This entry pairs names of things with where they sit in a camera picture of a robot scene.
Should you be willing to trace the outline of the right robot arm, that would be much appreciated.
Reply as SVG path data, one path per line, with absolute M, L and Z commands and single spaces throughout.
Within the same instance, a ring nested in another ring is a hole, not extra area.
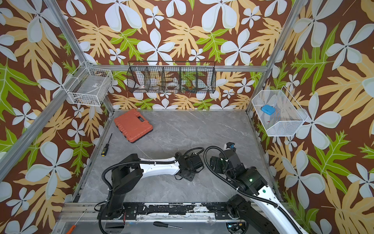
M 210 172 L 237 192 L 227 202 L 228 214 L 233 219 L 244 220 L 261 234 L 307 232 L 278 200 L 256 167 L 244 166 L 233 142 L 228 142 L 225 149 L 208 146 L 203 159 Z

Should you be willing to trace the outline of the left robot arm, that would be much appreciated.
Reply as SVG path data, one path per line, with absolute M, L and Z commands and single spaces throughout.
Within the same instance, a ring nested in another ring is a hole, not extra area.
M 204 150 L 203 147 L 195 147 L 184 154 L 177 152 L 174 157 L 163 160 L 146 160 L 138 154 L 131 154 L 121 162 L 108 167 L 101 175 L 101 179 L 108 187 L 108 196 L 101 203 L 98 218 L 120 218 L 124 212 L 123 201 L 126 194 L 141 179 L 170 175 L 177 180 L 193 181 L 195 175 L 205 167 L 200 157 Z

